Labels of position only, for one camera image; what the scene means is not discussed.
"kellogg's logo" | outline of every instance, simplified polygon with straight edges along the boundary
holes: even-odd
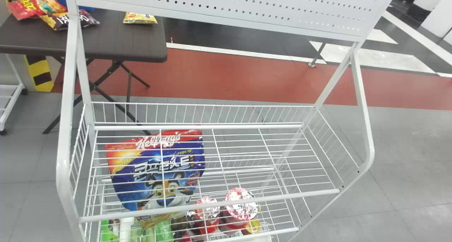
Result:
[[[144,136],[135,145],[137,146],[137,150],[145,150],[150,147],[156,147],[160,143],[162,143],[162,147],[172,147],[179,140],[180,135],[168,135],[162,137],[162,134],[158,134],[155,136]]]

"white cart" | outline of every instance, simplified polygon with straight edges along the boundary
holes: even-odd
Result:
[[[14,75],[17,79],[17,84],[0,84],[0,135],[3,136],[6,134],[5,123],[8,119],[8,116],[13,110],[14,104],[19,97],[19,94],[28,94],[27,89],[24,88],[24,83],[19,77],[19,73],[16,70],[16,67],[11,61],[11,58],[8,54],[6,55],[6,59],[11,65],[13,69]]]
[[[227,206],[226,192],[244,187],[258,202],[261,231],[206,240],[299,241],[298,235],[368,171],[374,146],[357,51],[391,0],[67,0],[70,17],[61,107],[56,179],[76,241],[100,241],[102,220]],[[142,12],[164,17],[352,41],[344,60],[313,105],[238,106],[123,103],[141,122],[116,112],[110,102],[91,100],[77,6]],[[351,63],[363,113],[367,156],[355,160],[320,108]],[[84,110],[71,152],[72,99],[78,69]],[[205,172],[191,201],[204,195],[218,203],[128,211],[109,174],[105,144],[143,136],[143,130],[201,129]],[[81,173],[89,172],[86,190]],[[86,194],[84,208],[75,197]],[[122,230],[120,241],[130,239]]]

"yellow snack bag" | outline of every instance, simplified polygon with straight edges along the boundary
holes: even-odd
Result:
[[[126,12],[123,20],[124,24],[157,24],[157,20],[153,15]]]

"dark table top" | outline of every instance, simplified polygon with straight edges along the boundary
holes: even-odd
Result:
[[[167,59],[163,19],[158,24],[123,24],[125,12],[96,9],[100,25],[82,29],[87,58],[163,63]],[[17,21],[10,15],[0,27],[0,53],[64,57],[67,30],[54,31],[41,19]]]

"chip bag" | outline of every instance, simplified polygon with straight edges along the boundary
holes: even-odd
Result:
[[[124,24],[157,24],[157,20],[153,15],[141,14],[134,12],[126,12],[123,20]]]
[[[99,25],[99,21],[95,20],[86,10],[79,10],[79,14],[82,28]],[[65,30],[69,27],[69,15],[67,12],[41,15],[40,18],[55,31]]]
[[[33,0],[33,3],[38,9],[38,15],[52,15],[54,13],[66,12],[66,7],[61,5],[57,0]]]
[[[105,149],[113,187],[131,211],[187,205],[205,168],[200,130],[162,131],[106,144]],[[148,229],[184,214],[142,216],[137,221]]]
[[[36,8],[33,0],[15,0],[8,3],[8,10],[16,17],[17,20],[24,18],[37,18],[38,8]]]

